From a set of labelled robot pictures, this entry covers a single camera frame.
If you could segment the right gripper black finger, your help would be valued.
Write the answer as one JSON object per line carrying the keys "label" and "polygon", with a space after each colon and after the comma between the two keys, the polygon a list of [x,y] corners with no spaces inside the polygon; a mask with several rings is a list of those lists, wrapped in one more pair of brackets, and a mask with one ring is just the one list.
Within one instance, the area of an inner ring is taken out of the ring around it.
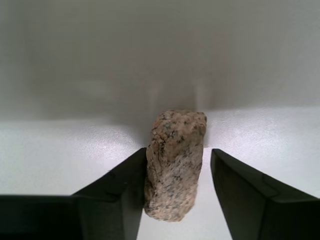
{"label": "right gripper black finger", "polygon": [[214,189],[234,240],[318,240],[320,200],[213,149]]}
{"label": "right gripper black finger", "polygon": [[71,195],[2,195],[3,240],[135,240],[144,207],[146,149]]}

